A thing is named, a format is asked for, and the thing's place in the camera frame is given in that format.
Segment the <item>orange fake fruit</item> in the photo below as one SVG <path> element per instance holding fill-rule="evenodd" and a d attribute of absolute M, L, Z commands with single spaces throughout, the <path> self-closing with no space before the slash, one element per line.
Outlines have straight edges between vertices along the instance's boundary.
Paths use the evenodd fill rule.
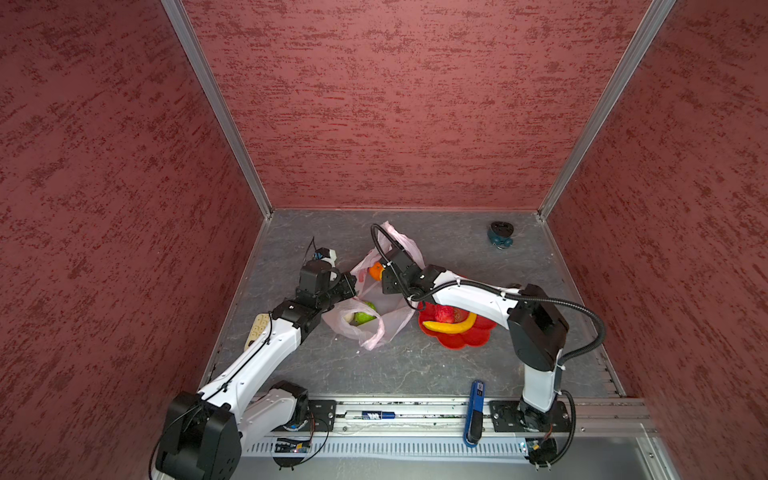
<path fill-rule="evenodd" d="M 368 274 L 370 277 L 377 281 L 381 282 L 383 278 L 383 273 L 385 271 L 385 266 L 381 262 L 375 262 L 369 269 Z"/>

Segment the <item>green fake lime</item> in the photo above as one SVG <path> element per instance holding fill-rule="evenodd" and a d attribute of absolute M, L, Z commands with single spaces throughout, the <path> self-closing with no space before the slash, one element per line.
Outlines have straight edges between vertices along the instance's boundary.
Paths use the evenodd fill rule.
<path fill-rule="evenodd" d="M 374 311 L 374 312 L 377 311 L 375 305 L 372 302 L 366 302 L 366 305 L 372 311 Z M 353 314 L 352 320 L 350 321 L 350 323 L 352 325 L 355 325 L 355 326 L 360 326 L 360 325 L 363 325 L 363 324 L 368 323 L 370 321 L 373 321 L 375 319 L 376 319 L 375 315 L 372 315 L 372 314 L 369 314 L 369 313 L 365 313 L 365 312 L 356 312 L 356 313 Z"/>

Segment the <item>pink plastic bag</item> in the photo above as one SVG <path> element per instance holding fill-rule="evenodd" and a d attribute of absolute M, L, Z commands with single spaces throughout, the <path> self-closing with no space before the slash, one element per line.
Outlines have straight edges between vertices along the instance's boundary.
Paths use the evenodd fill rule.
<path fill-rule="evenodd" d="M 356 296 L 337 303 L 321 315 L 323 322 L 335 333 L 357 341 L 366 350 L 389 343 L 416 315 L 402 295 L 384 295 L 381 282 L 368 274 L 368 269 L 380 259 L 378 250 L 373 247 L 350 271 L 357 279 Z M 372 302 L 377 311 L 369 309 L 366 302 Z M 360 326 L 352 325 L 350 321 L 356 312 L 375 315 L 376 319 Z"/>

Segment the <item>red fake strawberry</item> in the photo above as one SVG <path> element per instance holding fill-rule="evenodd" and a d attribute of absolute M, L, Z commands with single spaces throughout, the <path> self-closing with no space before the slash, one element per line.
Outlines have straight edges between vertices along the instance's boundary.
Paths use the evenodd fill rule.
<path fill-rule="evenodd" d="M 454 324 L 457 322 L 455 309 L 451 306 L 435 305 L 434 320 L 438 323 Z"/>

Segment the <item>yellow fake banana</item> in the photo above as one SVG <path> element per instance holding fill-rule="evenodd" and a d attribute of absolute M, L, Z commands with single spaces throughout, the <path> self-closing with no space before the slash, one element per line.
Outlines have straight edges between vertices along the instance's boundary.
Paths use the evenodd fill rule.
<path fill-rule="evenodd" d="M 438 323 L 435 320 L 426 320 L 422 325 L 429 331 L 447 335 L 458 335 L 473 328 L 477 320 L 475 313 L 469 313 L 467 318 L 454 324 Z"/>

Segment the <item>red flower-shaped bowl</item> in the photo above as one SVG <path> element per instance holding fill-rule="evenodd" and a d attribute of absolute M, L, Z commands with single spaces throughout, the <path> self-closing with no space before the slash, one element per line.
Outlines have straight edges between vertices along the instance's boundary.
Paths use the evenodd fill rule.
<path fill-rule="evenodd" d="M 482 347 L 497 324 L 485 317 L 451 306 L 426 304 L 418 318 L 420 329 L 445 348 Z"/>

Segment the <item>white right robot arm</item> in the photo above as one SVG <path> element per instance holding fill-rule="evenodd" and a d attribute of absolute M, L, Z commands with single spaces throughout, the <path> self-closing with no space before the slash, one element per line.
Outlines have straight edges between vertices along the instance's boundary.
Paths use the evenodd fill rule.
<path fill-rule="evenodd" d="M 543 289 L 501 288 L 473 281 L 443 267 L 419 266 L 395 248 L 381 263 L 382 289 L 412 304 L 454 307 L 490 320 L 509 331 L 513 351 L 524 365 L 518 410 L 529 429 L 551 420 L 561 385 L 569 324 Z"/>

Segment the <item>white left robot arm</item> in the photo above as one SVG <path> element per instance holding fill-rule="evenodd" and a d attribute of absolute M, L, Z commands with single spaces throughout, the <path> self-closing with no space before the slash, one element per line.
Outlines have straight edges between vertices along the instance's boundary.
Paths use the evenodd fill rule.
<path fill-rule="evenodd" d="M 356 277 L 336 278 L 321 287 L 299 286 L 295 297 L 269 313 L 268 326 L 227 370 L 199 391 L 180 392 L 170 402 L 162 432 L 150 455 L 148 477 L 229 479 L 243 453 L 243 442 L 303 420 L 296 413 L 306 390 L 290 382 L 252 399 L 274 370 L 319 325 L 322 314 L 355 296 Z"/>

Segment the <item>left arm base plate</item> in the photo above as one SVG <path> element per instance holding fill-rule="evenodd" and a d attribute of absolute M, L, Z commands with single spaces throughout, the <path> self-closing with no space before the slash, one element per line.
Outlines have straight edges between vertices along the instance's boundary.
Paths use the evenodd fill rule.
<path fill-rule="evenodd" d="M 338 402 L 336 400 L 299 400 L 289 422 L 272 430 L 277 433 L 302 433 L 332 431 Z"/>

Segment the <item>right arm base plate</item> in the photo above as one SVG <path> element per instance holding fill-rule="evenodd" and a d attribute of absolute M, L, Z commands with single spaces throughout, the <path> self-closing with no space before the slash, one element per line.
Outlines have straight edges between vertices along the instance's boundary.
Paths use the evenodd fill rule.
<path fill-rule="evenodd" d="M 514 433 L 566 433 L 572 425 L 566 404 L 555 401 L 541 412 L 518 400 L 492 400 L 488 403 L 494 431 Z"/>

